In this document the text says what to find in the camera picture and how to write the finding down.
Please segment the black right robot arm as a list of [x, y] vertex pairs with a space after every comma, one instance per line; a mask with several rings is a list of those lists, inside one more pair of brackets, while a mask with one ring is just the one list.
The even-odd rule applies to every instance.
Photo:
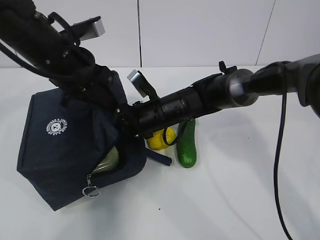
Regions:
[[320, 56], [273, 62], [256, 72], [219, 63], [220, 73], [161, 98], [128, 105], [117, 122], [145, 139], [154, 132], [225, 109], [253, 105], [260, 96], [296, 93], [302, 107], [320, 114]]

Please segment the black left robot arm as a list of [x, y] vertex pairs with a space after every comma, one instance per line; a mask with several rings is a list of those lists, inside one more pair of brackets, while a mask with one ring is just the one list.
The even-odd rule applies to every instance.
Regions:
[[67, 97], [127, 114], [119, 75], [96, 64], [80, 38], [56, 12], [37, 11], [31, 0], [0, 2], [0, 50], [21, 67], [48, 78]]

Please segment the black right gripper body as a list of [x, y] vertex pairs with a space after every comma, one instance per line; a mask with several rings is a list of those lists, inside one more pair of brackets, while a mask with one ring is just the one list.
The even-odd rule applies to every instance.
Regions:
[[119, 129], [129, 137], [149, 139], [153, 136], [150, 122], [153, 117], [152, 101], [137, 101], [132, 105], [127, 101], [119, 104], [116, 123]]

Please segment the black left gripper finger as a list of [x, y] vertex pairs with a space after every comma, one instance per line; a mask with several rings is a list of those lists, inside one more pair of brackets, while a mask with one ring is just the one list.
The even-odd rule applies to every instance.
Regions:
[[117, 109], [120, 113], [128, 111], [127, 97], [118, 74], [101, 79], [96, 85], [95, 96], [97, 104], [110, 112]]

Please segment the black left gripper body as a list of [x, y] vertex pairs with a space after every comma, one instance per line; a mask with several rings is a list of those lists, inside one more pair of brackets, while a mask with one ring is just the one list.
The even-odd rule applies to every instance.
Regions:
[[49, 81], [73, 98], [110, 100], [109, 83], [112, 78], [113, 72], [108, 67], [94, 64], [74, 71], [70, 78], [56, 77]]

